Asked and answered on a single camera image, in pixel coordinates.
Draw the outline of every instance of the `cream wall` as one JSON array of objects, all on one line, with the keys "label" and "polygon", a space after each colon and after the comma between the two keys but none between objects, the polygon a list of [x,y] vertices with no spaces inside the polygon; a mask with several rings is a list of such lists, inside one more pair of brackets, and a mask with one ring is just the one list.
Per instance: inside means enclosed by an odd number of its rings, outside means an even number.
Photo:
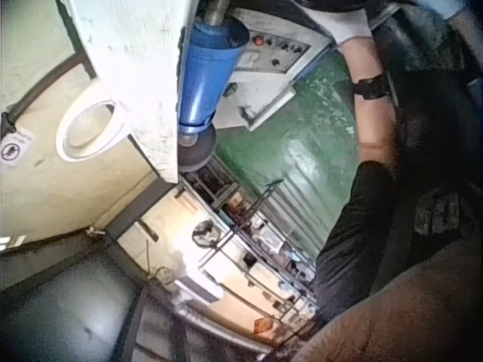
[{"label": "cream wall", "polygon": [[[2,5],[3,111],[74,50],[55,0]],[[128,140],[85,162],[58,157],[57,125],[89,82],[77,66],[17,121],[36,140],[16,167],[2,165],[2,235],[34,241],[88,225],[103,227],[156,178]]]}]

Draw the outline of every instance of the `grinding wheel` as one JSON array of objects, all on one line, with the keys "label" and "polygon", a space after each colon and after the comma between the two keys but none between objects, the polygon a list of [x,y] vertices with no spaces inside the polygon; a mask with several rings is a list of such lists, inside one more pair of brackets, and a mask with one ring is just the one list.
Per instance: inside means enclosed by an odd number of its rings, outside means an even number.
[{"label": "grinding wheel", "polygon": [[194,172],[207,164],[214,154],[217,144],[217,132],[210,124],[206,130],[198,133],[198,139],[192,146],[178,143],[178,169],[180,172]]}]

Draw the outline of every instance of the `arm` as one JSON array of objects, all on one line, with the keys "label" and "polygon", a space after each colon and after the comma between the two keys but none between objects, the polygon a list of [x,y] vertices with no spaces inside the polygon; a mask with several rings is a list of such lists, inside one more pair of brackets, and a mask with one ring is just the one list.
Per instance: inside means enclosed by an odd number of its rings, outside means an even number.
[{"label": "arm", "polygon": [[[353,83],[377,77],[384,72],[365,11],[335,14],[302,9],[321,28],[332,34],[343,52]],[[364,100],[356,96],[355,119],[360,161],[376,161],[395,176],[395,110],[391,99]]]},{"label": "arm", "polygon": [[[352,83],[374,78],[384,72],[372,38],[353,38],[340,46],[349,67]],[[355,96],[355,119],[359,159],[384,165],[393,176],[397,168],[395,110],[389,97],[365,100]]]},{"label": "arm", "polygon": [[[304,11],[340,45],[353,83],[383,73],[364,11]],[[325,322],[369,296],[395,206],[397,152],[392,101],[389,97],[365,100],[355,96],[355,117],[361,164],[349,202],[316,262],[314,290]]]}]

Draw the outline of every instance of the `black wristwatch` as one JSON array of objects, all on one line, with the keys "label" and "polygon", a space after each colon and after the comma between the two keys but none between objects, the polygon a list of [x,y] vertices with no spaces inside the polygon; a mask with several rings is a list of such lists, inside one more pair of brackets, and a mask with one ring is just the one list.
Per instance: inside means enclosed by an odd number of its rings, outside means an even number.
[{"label": "black wristwatch", "polygon": [[386,73],[375,78],[361,79],[357,84],[353,84],[354,94],[363,96],[365,100],[378,100],[379,98],[390,96],[391,89]]}]

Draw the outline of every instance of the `blue cylinder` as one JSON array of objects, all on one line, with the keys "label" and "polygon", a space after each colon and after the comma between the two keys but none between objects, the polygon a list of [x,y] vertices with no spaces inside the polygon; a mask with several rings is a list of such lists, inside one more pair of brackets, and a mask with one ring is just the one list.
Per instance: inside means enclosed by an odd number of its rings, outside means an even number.
[{"label": "blue cylinder", "polygon": [[208,128],[249,39],[248,29],[233,17],[226,17],[221,26],[195,23],[184,73],[182,132],[198,133]]}]

